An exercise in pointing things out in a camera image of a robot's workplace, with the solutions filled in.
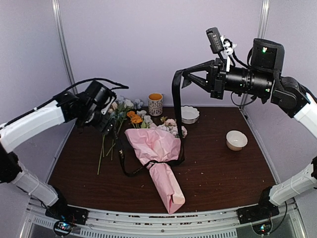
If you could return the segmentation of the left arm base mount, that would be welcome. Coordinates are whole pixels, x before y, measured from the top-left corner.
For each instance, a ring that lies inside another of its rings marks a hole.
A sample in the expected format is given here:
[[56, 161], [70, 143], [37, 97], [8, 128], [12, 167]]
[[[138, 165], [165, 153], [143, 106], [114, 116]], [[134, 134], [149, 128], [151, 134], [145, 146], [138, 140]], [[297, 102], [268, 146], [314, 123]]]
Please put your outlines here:
[[89, 211], [83, 208], [67, 207], [66, 211], [56, 212], [51, 208], [47, 209], [45, 215], [60, 221], [67, 221], [72, 224], [85, 225]]

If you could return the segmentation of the orange fake flower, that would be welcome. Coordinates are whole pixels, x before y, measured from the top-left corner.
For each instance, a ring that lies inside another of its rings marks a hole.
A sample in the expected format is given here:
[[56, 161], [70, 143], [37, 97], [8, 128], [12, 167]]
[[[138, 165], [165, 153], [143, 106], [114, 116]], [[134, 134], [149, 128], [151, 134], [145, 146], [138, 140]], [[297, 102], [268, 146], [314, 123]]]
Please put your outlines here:
[[140, 115], [136, 114], [134, 111], [128, 111], [126, 115], [130, 119], [130, 122], [134, 128], [141, 127], [143, 119]]

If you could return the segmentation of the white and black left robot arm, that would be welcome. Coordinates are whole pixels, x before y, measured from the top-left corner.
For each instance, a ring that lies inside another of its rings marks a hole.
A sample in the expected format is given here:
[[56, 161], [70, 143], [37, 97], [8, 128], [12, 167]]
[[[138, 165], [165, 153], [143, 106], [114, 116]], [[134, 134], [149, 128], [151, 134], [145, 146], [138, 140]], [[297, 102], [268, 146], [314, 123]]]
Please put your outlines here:
[[92, 126], [108, 134], [114, 125], [108, 109], [116, 100], [116, 94], [102, 84], [102, 79], [93, 78], [88, 82], [90, 84], [85, 91], [73, 94], [66, 89], [0, 126], [0, 181], [12, 183], [52, 207], [52, 212], [60, 220], [71, 216], [70, 207], [61, 202], [61, 195], [56, 189], [25, 168], [14, 149], [47, 129], [72, 120], [79, 128]]

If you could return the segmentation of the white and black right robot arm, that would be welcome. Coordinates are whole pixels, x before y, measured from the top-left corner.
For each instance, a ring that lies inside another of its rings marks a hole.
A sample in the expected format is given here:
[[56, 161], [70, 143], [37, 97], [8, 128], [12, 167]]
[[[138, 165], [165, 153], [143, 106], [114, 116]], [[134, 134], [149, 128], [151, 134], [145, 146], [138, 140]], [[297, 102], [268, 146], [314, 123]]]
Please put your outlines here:
[[317, 98], [291, 76], [283, 76], [285, 49], [280, 43], [256, 38], [245, 63], [225, 57], [191, 66], [182, 85], [196, 85], [207, 97], [222, 102], [249, 95], [245, 110], [251, 131], [276, 184], [261, 192], [254, 215], [264, 219], [273, 206], [295, 198], [300, 204], [315, 199], [317, 166]]

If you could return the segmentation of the pink wrapping paper sheet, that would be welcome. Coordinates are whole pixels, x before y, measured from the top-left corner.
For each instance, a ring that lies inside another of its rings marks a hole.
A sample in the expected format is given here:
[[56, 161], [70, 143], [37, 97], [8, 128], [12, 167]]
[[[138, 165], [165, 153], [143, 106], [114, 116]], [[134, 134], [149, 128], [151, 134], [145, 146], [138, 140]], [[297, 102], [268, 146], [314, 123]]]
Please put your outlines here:
[[168, 163], [177, 161], [181, 140], [159, 129], [128, 129], [125, 135], [137, 159], [149, 170], [167, 213], [175, 213], [184, 205], [185, 196]]

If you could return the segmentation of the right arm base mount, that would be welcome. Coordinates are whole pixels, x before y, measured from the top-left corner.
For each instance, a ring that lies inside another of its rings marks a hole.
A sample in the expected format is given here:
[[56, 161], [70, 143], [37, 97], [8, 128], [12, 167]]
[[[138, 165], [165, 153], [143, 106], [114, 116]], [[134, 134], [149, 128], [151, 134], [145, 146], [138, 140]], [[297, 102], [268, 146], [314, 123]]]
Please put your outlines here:
[[239, 208], [236, 212], [240, 224], [253, 223], [279, 215], [277, 207], [266, 208], [259, 205]]

